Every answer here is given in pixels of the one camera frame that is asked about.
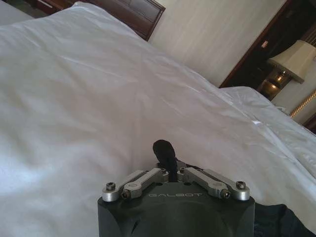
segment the wooden headboard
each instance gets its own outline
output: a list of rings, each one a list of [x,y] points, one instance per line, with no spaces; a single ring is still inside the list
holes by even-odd
[[[316,135],[316,113],[312,115],[303,126]]]
[[[71,7],[78,0],[25,0],[47,14]],[[80,0],[103,8],[148,41],[165,8],[155,0]]]
[[[73,4],[76,0],[66,0]],[[148,41],[165,7],[155,0],[82,0],[105,9]]]

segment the white duvet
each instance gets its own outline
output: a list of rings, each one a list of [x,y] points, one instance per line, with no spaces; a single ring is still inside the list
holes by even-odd
[[[315,136],[236,90],[90,4],[0,27],[0,236],[97,237],[104,184],[153,167],[157,139],[315,233]]]

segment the lamp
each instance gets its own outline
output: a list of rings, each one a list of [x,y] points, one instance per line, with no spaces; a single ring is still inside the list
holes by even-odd
[[[268,63],[286,71],[294,80],[302,84],[307,69],[315,56],[316,48],[314,46],[302,40],[298,40],[286,51],[270,58]]]
[[[258,91],[272,100],[290,80],[302,84],[312,59],[316,57],[316,48],[312,44],[298,40],[284,52],[270,58],[268,63],[275,68],[258,87]]]

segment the silver metal link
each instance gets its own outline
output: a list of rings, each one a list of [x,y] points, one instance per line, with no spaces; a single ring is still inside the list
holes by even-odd
[[[153,168],[137,180],[125,184],[123,190],[123,199],[133,199],[140,197],[143,193],[143,190],[146,189],[150,184],[154,182],[164,182],[166,176],[163,176],[163,174],[164,171],[162,171],[161,169]]]
[[[103,201],[116,201],[119,199],[119,196],[121,192],[123,191],[124,185],[127,184],[128,182],[132,182],[142,175],[146,174],[145,171],[143,170],[136,170],[135,172],[131,173],[127,177],[125,177],[122,181],[115,183],[115,189],[114,190],[109,190],[105,186],[102,190],[102,199]]]
[[[208,191],[208,194],[216,198],[229,198],[230,192],[226,184],[214,180],[207,175],[189,167],[184,169],[183,182],[196,182]]]
[[[162,182],[166,183],[169,180],[169,172],[166,171],[164,174],[162,174]]]
[[[181,173],[180,171],[177,172],[177,179],[180,182],[183,182],[184,173]]]
[[[205,170],[202,170],[201,172],[210,178],[224,182],[227,185],[228,190],[232,193],[233,199],[240,200],[240,201],[249,200],[250,189],[246,186],[246,184],[243,181],[238,181],[236,183],[230,180],[229,178],[226,178],[225,176],[210,169],[205,169]]]

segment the screw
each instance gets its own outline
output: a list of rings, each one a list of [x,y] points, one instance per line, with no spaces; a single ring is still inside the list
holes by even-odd
[[[227,189],[223,189],[221,191],[221,198],[230,198],[231,197],[231,192],[229,192]]]
[[[244,181],[237,181],[237,182],[236,182],[236,187],[237,187],[238,189],[243,190],[243,189],[246,188],[246,183],[245,183]]]
[[[120,194],[120,196],[122,197],[122,199],[126,200],[130,198],[130,192],[129,190],[123,190],[123,192]]]
[[[113,191],[115,189],[115,183],[109,182],[107,183],[106,187],[107,187],[107,191]]]

